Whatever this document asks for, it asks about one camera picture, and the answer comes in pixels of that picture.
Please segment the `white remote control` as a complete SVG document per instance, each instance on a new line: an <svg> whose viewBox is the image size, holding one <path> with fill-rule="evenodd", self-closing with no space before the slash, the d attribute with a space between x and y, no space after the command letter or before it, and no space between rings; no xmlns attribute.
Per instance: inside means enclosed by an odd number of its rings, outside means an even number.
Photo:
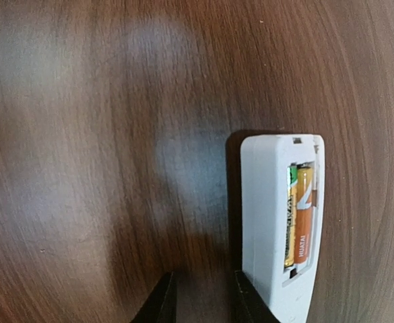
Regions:
<svg viewBox="0 0 394 323"><path fill-rule="evenodd" d="M284 267L287 168L313 167L313 216L305 263ZM324 214L325 144L313 134L256 135L240 146L242 271L279 322L306 322Z"/></svg>

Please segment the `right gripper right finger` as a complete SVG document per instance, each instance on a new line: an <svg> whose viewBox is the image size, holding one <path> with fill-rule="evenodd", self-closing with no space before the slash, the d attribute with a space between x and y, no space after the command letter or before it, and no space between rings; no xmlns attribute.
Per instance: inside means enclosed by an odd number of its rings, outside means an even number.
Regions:
<svg viewBox="0 0 394 323"><path fill-rule="evenodd" d="M234 322L279 322L242 271L234 272Z"/></svg>

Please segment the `copper AA battery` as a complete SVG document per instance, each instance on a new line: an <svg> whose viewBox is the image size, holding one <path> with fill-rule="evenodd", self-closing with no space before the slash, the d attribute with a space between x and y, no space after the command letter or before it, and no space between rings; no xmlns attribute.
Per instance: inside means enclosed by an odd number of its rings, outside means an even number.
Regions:
<svg viewBox="0 0 394 323"><path fill-rule="evenodd" d="M296 225L296 197L298 183L297 165L287 168L287 228L284 267L289 268L294 264L295 225Z"/></svg>
<svg viewBox="0 0 394 323"><path fill-rule="evenodd" d="M313 167L299 165L297 169L296 238L294 261L305 263L310 249L313 216Z"/></svg>

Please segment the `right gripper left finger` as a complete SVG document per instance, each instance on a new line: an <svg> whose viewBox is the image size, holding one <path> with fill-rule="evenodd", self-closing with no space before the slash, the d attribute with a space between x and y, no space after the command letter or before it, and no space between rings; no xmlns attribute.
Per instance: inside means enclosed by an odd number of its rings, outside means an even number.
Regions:
<svg viewBox="0 0 394 323"><path fill-rule="evenodd" d="M131 323L176 322L176 277L164 274L153 288Z"/></svg>

